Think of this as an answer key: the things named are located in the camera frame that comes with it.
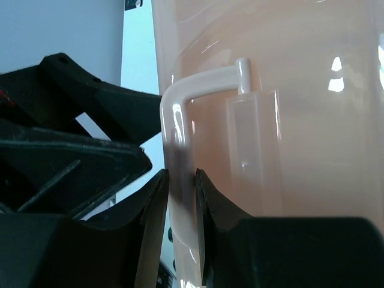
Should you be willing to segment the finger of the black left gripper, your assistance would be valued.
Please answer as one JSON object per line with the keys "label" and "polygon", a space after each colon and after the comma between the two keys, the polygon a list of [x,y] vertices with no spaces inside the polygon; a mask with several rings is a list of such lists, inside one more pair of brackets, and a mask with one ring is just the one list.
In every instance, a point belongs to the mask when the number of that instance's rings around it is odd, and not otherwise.
{"label": "finger of the black left gripper", "polygon": [[151,167],[130,143],[3,125],[1,212],[80,219]]}
{"label": "finger of the black left gripper", "polygon": [[160,100],[104,82],[64,53],[1,75],[1,117],[69,131],[71,122],[86,113],[110,140],[136,145],[160,133]]}

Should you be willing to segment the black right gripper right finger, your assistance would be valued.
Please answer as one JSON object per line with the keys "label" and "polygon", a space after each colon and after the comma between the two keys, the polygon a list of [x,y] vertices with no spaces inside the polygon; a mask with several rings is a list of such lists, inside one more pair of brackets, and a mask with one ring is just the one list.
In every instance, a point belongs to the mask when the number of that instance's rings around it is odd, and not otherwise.
{"label": "black right gripper right finger", "polygon": [[253,217],[196,172],[206,287],[382,287],[383,236],[361,217]]}

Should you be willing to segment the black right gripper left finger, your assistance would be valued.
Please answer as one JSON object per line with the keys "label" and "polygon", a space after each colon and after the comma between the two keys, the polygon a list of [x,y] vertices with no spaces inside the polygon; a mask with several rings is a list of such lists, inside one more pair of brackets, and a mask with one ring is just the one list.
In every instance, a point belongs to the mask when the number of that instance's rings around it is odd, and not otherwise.
{"label": "black right gripper left finger", "polygon": [[2,287],[155,287],[169,174],[90,219],[1,215]]}

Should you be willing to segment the pink plastic toolbox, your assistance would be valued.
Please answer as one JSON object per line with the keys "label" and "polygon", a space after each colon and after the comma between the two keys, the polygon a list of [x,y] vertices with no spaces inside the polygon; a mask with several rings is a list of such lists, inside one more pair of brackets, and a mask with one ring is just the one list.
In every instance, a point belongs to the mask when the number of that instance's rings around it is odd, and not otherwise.
{"label": "pink plastic toolbox", "polygon": [[196,172],[253,217],[383,236],[383,2],[153,1],[176,285],[202,283]]}

